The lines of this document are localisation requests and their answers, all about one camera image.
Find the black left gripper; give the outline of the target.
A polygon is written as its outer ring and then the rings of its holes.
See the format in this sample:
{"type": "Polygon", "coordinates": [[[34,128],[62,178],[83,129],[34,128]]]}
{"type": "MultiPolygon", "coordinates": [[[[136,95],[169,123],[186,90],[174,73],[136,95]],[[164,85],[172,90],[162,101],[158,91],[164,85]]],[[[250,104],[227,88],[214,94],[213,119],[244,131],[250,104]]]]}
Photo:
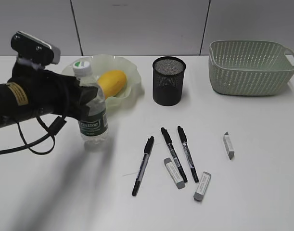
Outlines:
{"type": "Polygon", "coordinates": [[[96,98],[99,91],[98,87],[81,86],[75,77],[41,68],[36,70],[18,61],[13,66],[12,82],[27,95],[28,104],[15,109],[24,119],[54,114],[80,120],[89,113],[87,103],[96,98]]]}

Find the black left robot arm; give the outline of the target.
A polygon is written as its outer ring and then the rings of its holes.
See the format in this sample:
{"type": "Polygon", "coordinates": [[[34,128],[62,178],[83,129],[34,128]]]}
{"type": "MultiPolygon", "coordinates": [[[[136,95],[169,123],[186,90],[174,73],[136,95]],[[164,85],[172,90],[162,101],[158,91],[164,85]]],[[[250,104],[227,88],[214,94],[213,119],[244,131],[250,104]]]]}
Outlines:
{"type": "Polygon", "coordinates": [[[47,114],[80,120],[97,93],[75,77],[15,63],[11,78],[0,84],[0,128],[47,114]]]}

